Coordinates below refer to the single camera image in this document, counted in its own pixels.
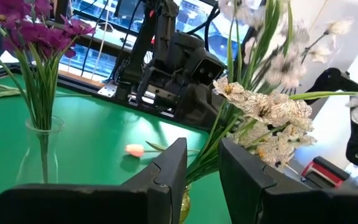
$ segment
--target clear glass vase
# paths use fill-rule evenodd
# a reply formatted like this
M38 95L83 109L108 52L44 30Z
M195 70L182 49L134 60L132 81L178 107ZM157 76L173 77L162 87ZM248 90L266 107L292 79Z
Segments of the clear glass vase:
M31 119L25 121L27 127L27 152L25 153L16 184L56 184L58 182L58 161L56 143L64 122L52 116L52 128L34 128Z
M181 200L181 209L180 209L180 219L179 224L185 224L186 218L190 212L190 191L191 185L186 186L185 193L183 194L183 198Z

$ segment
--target green table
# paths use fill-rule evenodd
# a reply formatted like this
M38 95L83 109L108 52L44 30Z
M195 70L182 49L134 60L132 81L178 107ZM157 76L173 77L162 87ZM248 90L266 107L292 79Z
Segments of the green table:
M13 86L7 77L0 79L0 84ZM202 131L96 98L59 97L54 114L65 122L57 146L62 184L119 185L156 156L146 154L140 160L128 156L124 152L127 144L145 144L148 140L169 145L186 137L189 149L199 149L207 138ZM0 98L0 193L15 184L26 150L24 121L28 117L20 97ZM230 223L218 174L195 182L190 195L186 224Z

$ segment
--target metal bracket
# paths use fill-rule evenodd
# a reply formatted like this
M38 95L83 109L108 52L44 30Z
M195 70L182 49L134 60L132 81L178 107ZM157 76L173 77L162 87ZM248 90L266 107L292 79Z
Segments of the metal bracket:
M116 91L117 91L117 86L110 82L110 83L107 83L103 88L101 88L98 91L98 94L111 98L114 96Z

